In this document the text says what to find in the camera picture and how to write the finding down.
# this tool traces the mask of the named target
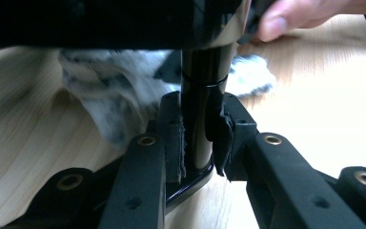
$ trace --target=human hand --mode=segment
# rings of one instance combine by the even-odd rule
[[[313,28],[343,11],[349,0],[277,0],[261,17],[257,36],[268,42],[295,28]]]

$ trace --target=screw hole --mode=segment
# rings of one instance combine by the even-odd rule
[[[143,136],[139,138],[138,144],[142,146],[150,146],[153,145],[156,142],[156,139],[152,136]]]
[[[128,210],[135,210],[135,209],[139,208],[139,206],[141,206],[142,200],[141,200],[141,198],[138,198],[138,197],[132,197],[132,198],[126,199],[126,201],[124,203]]]
[[[318,207],[318,208],[327,209],[331,206],[329,204],[328,200],[326,200],[325,198],[322,198],[320,196],[314,196],[313,198],[311,198],[311,202],[314,204],[315,207]]]
[[[57,189],[62,191],[68,191],[76,188],[82,183],[83,177],[78,174],[70,174],[61,177],[57,182]]]
[[[271,145],[279,145],[282,143],[282,140],[276,136],[272,136],[272,135],[266,135],[264,137],[264,141],[266,141],[267,143],[271,144]]]

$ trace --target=wooden floor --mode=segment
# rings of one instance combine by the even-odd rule
[[[318,170],[366,166],[366,23],[338,16],[269,44],[242,47],[269,60],[275,90],[242,99],[261,132],[290,139]],[[57,50],[0,51],[0,225],[27,209],[49,177],[97,170],[120,156],[61,86]],[[244,182],[213,179],[166,216],[166,228],[257,228]]]

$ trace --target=black metal cylinder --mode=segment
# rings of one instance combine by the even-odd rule
[[[215,123],[222,107],[235,44],[183,51],[181,108],[187,142],[187,168],[203,170],[210,162]]]

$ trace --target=cloth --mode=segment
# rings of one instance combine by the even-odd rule
[[[63,50],[59,62],[65,87],[79,98],[100,134],[125,150],[130,139],[156,119],[162,95],[180,90],[180,54],[172,51]],[[267,61],[236,56],[226,91],[264,94],[275,84]]]

